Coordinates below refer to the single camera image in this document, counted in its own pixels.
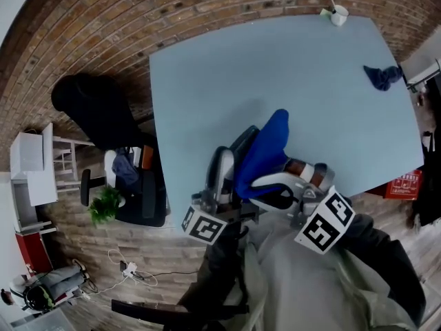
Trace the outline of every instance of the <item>red sign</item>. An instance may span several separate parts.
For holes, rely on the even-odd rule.
[[[416,200],[422,180],[421,170],[412,170],[388,182],[385,199]]]

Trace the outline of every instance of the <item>potted plant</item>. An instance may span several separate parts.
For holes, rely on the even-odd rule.
[[[119,194],[119,191],[112,186],[106,186],[101,191],[100,196],[96,197],[90,207],[89,212],[93,224],[105,223],[114,219],[118,212],[118,207],[125,203],[125,199]]]

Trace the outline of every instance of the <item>light blue table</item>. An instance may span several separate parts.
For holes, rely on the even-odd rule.
[[[337,28],[315,15],[209,32],[150,57],[159,152],[177,226],[205,185],[213,151],[251,124],[289,111],[288,156],[325,162],[351,196],[422,165],[404,81],[376,90],[363,65],[394,58],[372,20]]]

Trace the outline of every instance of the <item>white cup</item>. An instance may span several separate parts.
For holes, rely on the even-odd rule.
[[[334,25],[341,26],[344,22],[346,22],[348,16],[349,16],[348,10],[346,10],[341,5],[336,5],[331,15],[331,21]]]

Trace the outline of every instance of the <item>brick wall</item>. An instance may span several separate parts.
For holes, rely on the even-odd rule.
[[[371,17],[396,59],[408,57],[441,21],[441,0],[336,0]],[[258,18],[316,14],[328,0],[28,0],[0,49],[0,170],[18,131],[84,136],[52,107],[65,74],[110,74],[135,118],[152,112],[149,54],[209,30]]]

